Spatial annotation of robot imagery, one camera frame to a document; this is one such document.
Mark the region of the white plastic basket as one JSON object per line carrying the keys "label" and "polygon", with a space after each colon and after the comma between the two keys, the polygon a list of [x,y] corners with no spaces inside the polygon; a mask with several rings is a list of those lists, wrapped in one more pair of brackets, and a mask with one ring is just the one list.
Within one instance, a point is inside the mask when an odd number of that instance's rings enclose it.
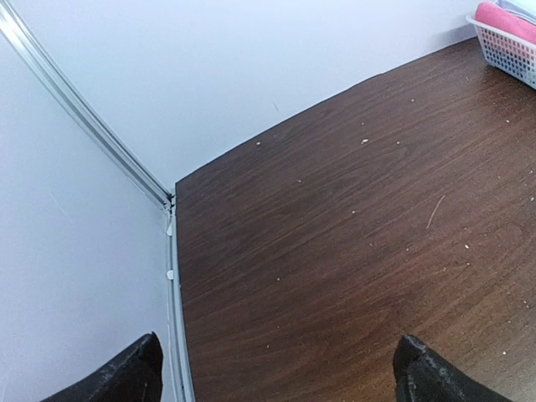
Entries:
{"label": "white plastic basket", "polygon": [[534,88],[535,44],[479,23],[475,19],[475,13],[466,20],[476,30],[487,63]]}

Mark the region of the magenta pink towel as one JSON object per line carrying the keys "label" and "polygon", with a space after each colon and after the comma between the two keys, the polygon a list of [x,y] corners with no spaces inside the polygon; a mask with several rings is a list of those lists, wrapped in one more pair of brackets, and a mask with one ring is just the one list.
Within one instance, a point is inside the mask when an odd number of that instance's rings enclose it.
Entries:
{"label": "magenta pink towel", "polygon": [[475,19],[479,23],[535,44],[535,23],[530,23],[500,8],[496,3],[480,3],[477,6]]}

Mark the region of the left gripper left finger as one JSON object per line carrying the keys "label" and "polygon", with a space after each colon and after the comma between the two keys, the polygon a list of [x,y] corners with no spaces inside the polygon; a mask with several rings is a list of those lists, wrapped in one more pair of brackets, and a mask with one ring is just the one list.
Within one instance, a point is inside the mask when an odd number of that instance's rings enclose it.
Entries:
{"label": "left gripper left finger", "polygon": [[154,332],[123,349],[95,372],[50,395],[53,402],[155,401],[162,398],[162,346]]}

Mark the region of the light blue towel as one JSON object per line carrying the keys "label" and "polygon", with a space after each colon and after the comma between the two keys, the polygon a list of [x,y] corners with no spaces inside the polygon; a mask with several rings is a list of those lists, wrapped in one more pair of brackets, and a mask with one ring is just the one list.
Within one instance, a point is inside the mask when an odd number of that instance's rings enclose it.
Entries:
{"label": "light blue towel", "polygon": [[535,0],[497,0],[497,5],[530,23],[535,23]]}

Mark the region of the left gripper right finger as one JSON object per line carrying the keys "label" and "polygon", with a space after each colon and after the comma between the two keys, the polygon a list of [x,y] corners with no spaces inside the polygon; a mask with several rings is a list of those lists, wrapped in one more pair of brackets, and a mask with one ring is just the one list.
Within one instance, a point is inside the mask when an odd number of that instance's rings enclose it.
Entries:
{"label": "left gripper right finger", "polygon": [[412,335],[399,340],[393,370],[398,401],[509,401],[465,375]]}

